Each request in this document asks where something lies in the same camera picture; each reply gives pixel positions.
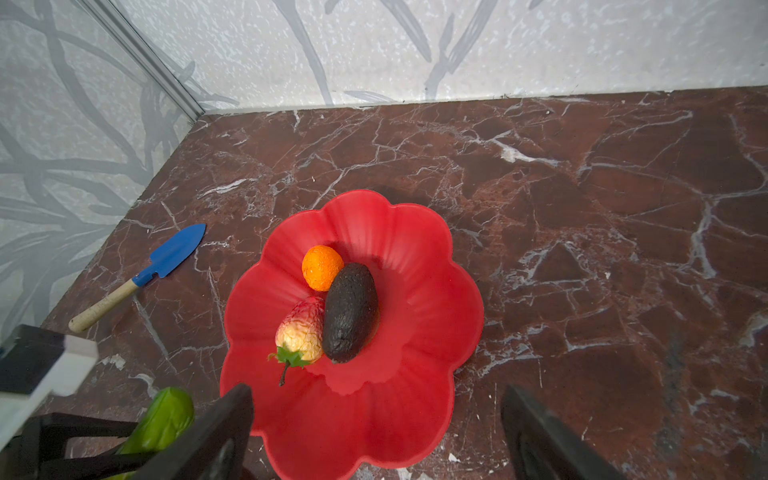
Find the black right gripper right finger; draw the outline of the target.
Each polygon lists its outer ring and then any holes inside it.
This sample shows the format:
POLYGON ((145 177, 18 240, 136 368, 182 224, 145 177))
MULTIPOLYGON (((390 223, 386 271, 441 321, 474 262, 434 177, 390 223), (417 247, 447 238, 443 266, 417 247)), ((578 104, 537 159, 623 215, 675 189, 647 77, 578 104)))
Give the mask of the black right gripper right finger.
POLYGON ((522 387, 505 388, 500 414, 517 479, 624 477, 522 387))

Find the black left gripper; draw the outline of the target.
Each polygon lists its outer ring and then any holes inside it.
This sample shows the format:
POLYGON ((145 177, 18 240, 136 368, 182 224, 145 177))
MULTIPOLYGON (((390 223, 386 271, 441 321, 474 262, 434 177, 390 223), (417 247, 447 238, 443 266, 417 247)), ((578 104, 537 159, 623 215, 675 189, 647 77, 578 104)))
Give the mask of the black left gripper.
POLYGON ((98 361, 97 344, 77 336, 20 325, 1 344, 1 477, 103 479, 141 469, 150 453, 119 455, 115 448, 68 458, 75 438, 129 436, 135 422, 67 413, 37 415, 50 396, 70 396, 98 361))

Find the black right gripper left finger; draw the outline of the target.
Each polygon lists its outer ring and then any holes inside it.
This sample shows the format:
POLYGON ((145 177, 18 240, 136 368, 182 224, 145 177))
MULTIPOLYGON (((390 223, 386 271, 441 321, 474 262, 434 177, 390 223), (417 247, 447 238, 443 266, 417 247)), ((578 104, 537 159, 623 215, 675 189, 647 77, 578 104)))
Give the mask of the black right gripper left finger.
POLYGON ((251 389, 239 384, 130 479, 239 479, 253 422, 251 389))

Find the red yellow fake strawberry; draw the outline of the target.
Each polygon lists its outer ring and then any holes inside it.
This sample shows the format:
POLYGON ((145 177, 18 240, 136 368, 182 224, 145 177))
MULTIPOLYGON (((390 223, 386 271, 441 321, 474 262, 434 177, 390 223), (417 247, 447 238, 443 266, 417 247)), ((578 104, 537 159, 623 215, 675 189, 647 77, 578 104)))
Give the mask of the red yellow fake strawberry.
POLYGON ((325 300, 311 296, 298 302, 283 319, 275 334, 276 351, 268 356, 284 365, 279 380, 282 387, 289 368, 304 368, 324 354, 323 327, 325 300))

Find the red flower-shaped fruit bowl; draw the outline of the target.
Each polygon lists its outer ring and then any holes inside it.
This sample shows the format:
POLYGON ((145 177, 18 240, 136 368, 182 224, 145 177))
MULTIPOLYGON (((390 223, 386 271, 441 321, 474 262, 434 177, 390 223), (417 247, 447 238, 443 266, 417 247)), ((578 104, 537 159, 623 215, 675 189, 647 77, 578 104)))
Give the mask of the red flower-shaped fruit bowl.
POLYGON ((452 255, 440 215, 371 190, 341 194, 276 227, 228 299, 220 390, 251 388, 251 432, 279 477, 347 479, 364 463, 408 467, 440 443, 453 412, 454 373, 484 324, 479 289, 452 255), (274 336, 311 293, 301 262, 316 245, 369 268, 378 328, 347 363, 324 358, 284 369, 274 336))

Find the dark fake avocado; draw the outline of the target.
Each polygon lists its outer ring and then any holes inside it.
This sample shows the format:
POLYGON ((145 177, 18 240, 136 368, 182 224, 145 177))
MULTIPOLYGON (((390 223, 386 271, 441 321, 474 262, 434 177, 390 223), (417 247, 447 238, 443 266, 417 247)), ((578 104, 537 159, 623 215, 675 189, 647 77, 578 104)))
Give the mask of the dark fake avocado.
POLYGON ((354 359, 375 330, 378 310, 378 294, 370 270, 361 263, 347 264, 326 296, 324 354, 334 363, 354 359))

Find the small fake orange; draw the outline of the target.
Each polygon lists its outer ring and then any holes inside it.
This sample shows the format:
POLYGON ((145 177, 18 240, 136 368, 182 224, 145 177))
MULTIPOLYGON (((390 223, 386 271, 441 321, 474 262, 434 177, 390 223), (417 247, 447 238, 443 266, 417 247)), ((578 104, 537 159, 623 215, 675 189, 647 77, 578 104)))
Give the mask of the small fake orange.
POLYGON ((301 264, 304 280, 310 288, 319 292, 327 292, 343 268, 341 255, 325 245, 311 247, 301 264))

